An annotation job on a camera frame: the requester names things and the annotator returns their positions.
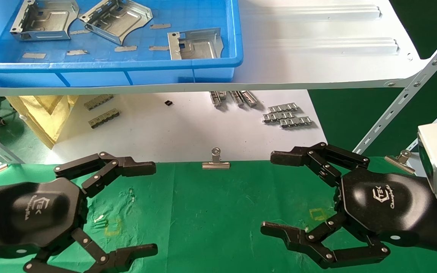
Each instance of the metal clip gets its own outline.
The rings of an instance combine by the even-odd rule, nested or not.
[[[234,102],[236,102],[238,107],[244,105],[244,99],[239,91],[231,91],[230,94],[232,95],[232,99],[234,99]]]
[[[210,91],[210,98],[212,99],[212,103],[214,107],[220,107],[222,105],[222,101],[220,100],[220,96],[217,91]]]
[[[414,174],[416,170],[405,165],[407,163],[407,160],[411,157],[411,155],[412,154],[410,151],[402,150],[401,153],[396,158],[392,158],[387,155],[384,157],[384,159],[390,164],[396,166],[397,168],[402,169],[406,173]]]
[[[276,105],[274,107],[267,108],[267,110],[269,110],[270,113],[298,111],[298,109],[299,107],[294,102],[291,102],[289,104]]]
[[[212,162],[201,163],[202,169],[230,169],[229,162],[220,161],[220,148],[214,147],[212,149]]]
[[[257,99],[248,90],[242,91],[242,97],[249,107],[257,106]]]
[[[262,117],[264,118],[262,122],[269,123],[269,122],[276,122],[281,119],[292,119],[294,118],[294,114],[293,112],[269,113],[269,114],[263,114]]]

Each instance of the green tablecloth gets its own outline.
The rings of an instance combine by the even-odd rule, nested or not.
[[[52,181],[52,168],[13,165],[0,173],[0,185]],[[369,169],[398,171],[382,158],[373,158]],[[332,196],[333,189],[306,167],[253,161],[232,162],[230,170],[202,170],[200,163],[161,163],[155,175],[121,177],[90,200],[84,230],[106,252],[158,244],[158,255],[135,261],[132,273],[322,272],[307,256],[287,251],[280,239],[262,235],[259,227],[272,221],[314,228],[334,213]],[[338,249],[362,243],[342,229],[325,245]],[[380,264],[329,271],[437,272],[437,252],[389,247],[392,254]],[[22,273],[30,258],[0,259],[0,272]],[[49,263],[82,272],[93,260],[74,243]]]

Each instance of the yellow bag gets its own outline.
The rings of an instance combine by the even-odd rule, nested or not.
[[[55,145],[78,96],[6,97],[35,135],[50,149]]]

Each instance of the metal bracket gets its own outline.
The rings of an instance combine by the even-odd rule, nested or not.
[[[437,50],[431,56],[428,64],[415,76],[414,80],[404,88],[394,102],[387,108],[387,110],[380,116],[379,120],[372,126],[369,132],[357,144],[353,152],[362,154],[367,147],[378,137],[378,135],[385,129],[385,127],[392,121],[397,114],[404,108],[404,106],[414,97],[424,84],[437,71]]]
[[[410,157],[411,157],[410,151],[402,150],[401,153],[396,158],[392,158],[387,155],[384,157],[384,159],[390,164],[396,166],[397,168],[402,169],[406,173],[414,174],[416,170],[409,166],[406,166],[406,163]]]
[[[220,148],[214,147],[212,149],[212,162],[201,163],[202,169],[230,169],[229,162],[220,161]]]
[[[220,28],[168,33],[172,60],[215,59],[223,50]]]
[[[69,40],[78,14],[75,0],[24,0],[10,33],[19,41]]]
[[[151,9],[131,0],[102,0],[79,17],[84,27],[118,45],[153,18]]]

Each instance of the white table surface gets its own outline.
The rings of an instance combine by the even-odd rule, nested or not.
[[[105,151],[135,161],[210,161],[213,147],[222,160],[268,160],[272,151],[289,151],[326,141],[306,90],[252,91],[261,105],[236,106],[228,95],[215,109],[208,92],[116,95],[88,111],[83,104],[94,96],[81,96],[71,112],[46,164],[61,164]],[[168,107],[166,100],[173,101]],[[296,102],[296,116],[309,116],[313,124],[281,129],[262,123],[267,107]],[[88,121],[117,108],[119,117],[91,129]]]

